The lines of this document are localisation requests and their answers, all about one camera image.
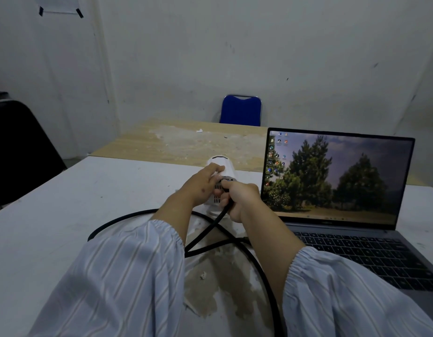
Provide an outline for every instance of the desktop wallpaper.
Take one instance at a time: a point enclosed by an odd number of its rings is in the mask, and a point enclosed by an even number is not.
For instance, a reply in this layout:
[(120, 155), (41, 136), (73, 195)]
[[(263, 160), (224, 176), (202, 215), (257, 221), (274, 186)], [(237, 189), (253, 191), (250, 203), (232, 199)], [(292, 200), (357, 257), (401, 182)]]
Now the desktop wallpaper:
[(281, 216), (393, 225), (412, 141), (271, 131), (262, 198)]

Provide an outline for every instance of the forearm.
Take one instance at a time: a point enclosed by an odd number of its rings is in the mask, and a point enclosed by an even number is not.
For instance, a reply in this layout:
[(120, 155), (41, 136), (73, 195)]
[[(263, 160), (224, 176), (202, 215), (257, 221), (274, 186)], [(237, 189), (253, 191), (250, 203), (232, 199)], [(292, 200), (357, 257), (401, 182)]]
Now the forearm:
[(185, 245), (192, 210), (192, 198), (179, 190), (165, 201), (151, 220), (162, 220), (170, 224)]
[(281, 305), (288, 269), (305, 245), (260, 198), (243, 206), (241, 219), (276, 300)]

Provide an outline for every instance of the blue chair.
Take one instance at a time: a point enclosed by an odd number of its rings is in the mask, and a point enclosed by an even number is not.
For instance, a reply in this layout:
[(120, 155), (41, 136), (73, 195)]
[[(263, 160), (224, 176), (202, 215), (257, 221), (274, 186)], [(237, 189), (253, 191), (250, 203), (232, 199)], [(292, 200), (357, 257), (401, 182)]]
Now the blue chair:
[(262, 101), (255, 96), (227, 95), (221, 107), (220, 123), (260, 126)]

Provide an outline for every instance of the laptop keyboard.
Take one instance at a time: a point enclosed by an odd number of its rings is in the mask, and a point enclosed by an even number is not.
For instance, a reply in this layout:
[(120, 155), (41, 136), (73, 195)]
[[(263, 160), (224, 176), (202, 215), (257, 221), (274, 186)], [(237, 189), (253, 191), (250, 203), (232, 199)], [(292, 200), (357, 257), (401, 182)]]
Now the laptop keyboard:
[(399, 239), (294, 233), (307, 246), (363, 265), (398, 289), (433, 292), (433, 273)]

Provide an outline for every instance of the striped shirt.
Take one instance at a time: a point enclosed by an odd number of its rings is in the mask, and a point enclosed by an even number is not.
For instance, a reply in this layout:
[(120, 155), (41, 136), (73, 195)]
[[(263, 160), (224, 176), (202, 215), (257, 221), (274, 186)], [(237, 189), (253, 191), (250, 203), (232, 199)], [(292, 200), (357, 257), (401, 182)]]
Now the striped shirt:
[[(175, 336), (183, 300), (182, 240), (151, 220), (86, 243), (28, 335)], [(289, 336), (433, 336), (433, 322), (408, 296), (312, 247), (290, 265), (282, 308)]]

